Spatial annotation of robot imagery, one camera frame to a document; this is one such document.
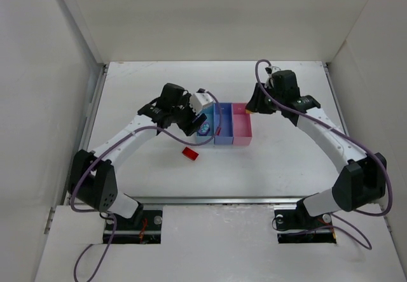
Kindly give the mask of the purple flower top lego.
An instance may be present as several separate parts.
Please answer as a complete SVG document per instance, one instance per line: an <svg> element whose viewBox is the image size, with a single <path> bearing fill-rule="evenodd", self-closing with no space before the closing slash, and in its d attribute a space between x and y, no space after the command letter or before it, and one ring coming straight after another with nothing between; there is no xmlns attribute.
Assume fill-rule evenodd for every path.
<svg viewBox="0 0 407 282"><path fill-rule="evenodd" d="M210 123L205 121L199 128L197 134L199 136L208 136L210 134Z"/></svg>

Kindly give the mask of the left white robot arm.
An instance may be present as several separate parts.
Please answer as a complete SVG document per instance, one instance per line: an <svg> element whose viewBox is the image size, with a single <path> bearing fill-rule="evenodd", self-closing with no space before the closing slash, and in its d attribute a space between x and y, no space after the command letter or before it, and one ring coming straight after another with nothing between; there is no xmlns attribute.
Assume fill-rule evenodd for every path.
<svg viewBox="0 0 407 282"><path fill-rule="evenodd" d="M179 85L166 83L161 94L140 108L114 137L93 150L75 154L68 186L71 209L79 211L74 204L79 200L90 211L137 225L143 205L119 190L116 172L144 143L160 133L168 133L172 124L186 136L194 134L207 119L204 109L213 102L208 91L200 89L191 94Z"/></svg>

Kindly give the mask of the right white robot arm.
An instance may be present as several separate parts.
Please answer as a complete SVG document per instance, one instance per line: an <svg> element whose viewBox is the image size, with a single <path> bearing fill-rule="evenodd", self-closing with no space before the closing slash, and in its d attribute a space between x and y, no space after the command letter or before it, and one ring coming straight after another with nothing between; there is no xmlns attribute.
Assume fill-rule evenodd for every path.
<svg viewBox="0 0 407 282"><path fill-rule="evenodd" d="M276 71L268 66L265 71L268 79L255 84L246 110L267 115L280 112L316 143L338 171L331 188L299 200L286 221L303 228L314 218L351 212L382 198L389 181L386 159L337 129L314 97L301 95L292 70Z"/></svg>

